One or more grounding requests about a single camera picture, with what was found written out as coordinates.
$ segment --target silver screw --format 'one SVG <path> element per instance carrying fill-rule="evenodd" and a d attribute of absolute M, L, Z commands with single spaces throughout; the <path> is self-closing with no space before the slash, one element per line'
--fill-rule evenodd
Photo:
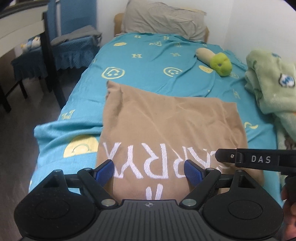
<path fill-rule="evenodd" d="M 182 203 L 187 207 L 192 207 L 196 205 L 196 201 L 194 199 L 185 199 L 182 201 Z"/>
<path fill-rule="evenodd" d="M 113 199 L 104 199 L 101 204 L 106 206 L 106 207 L 110 207 L 110 206 L 113 206 L 115 204 L 115 200 Z"/>

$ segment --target beige pillowcase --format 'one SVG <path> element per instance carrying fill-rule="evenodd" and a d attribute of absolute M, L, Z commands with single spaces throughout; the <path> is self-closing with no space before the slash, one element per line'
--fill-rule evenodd
<path fill-rule="evenodd" d="M 129 0 L 121 25 L 124 33 L 179 34 L 191 41 L 203 41 L 205 29 L 202 11 L 145 0 Z"/>

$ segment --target teal bed sheet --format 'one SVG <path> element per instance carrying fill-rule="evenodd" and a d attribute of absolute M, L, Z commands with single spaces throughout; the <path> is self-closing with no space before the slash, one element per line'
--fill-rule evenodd
<path fill-rule="evenodd" d="M 195 50 L 200 47 L 224 52 L 233 64 L 230 76 L 220 77 L 197 60 Z M 245 90 L 245 71 L 246 65 L 233 53 L 179 35 L 129 33 L 114 38 L 82 74 L 58 120 L 35 128 L 40 154 L 29 189 L 54 169 L 71 174 L 95 168 L 108 80 L 162 95 L 236 102 L 249 148 L 276 149 L 273 121 L 261 113 L 255 97 Z M 265 171 L 264 175 L 265 189 L 281 203 L 277 173 Z"/>

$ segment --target white wall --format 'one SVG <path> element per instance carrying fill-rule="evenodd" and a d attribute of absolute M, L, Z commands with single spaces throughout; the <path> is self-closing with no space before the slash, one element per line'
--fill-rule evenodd
<path fill-rule="evenodd" d="M 256 48 L 296 61 L 296 12 L 283 0 L 234 0 L 224 48 L 244 63 Z"/>
<path fill-rule="evenodd" d="M 173 7 L 199 9 L 207 13 L 205 22 L 209 28 L 209 43 L 223 46 L 226 38 L 234 0 L 158 0 Z M 114 36 L 113 18 L 124 12 L 128 0 L 97 0 L 97 27 L 102 34 L 102 44 Z"/>

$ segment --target green plush toy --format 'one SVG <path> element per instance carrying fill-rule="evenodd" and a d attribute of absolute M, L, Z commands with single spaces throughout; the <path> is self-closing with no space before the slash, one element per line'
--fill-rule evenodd
<path fill-rule="evenodd" d="M 207 48 L 198 48 L 196 57 L 207 66 L 210 66 L 220 76 L 230 75 L 232 71 L 232 64 L 230 59 L 224 53 L 215 54 Z"/>

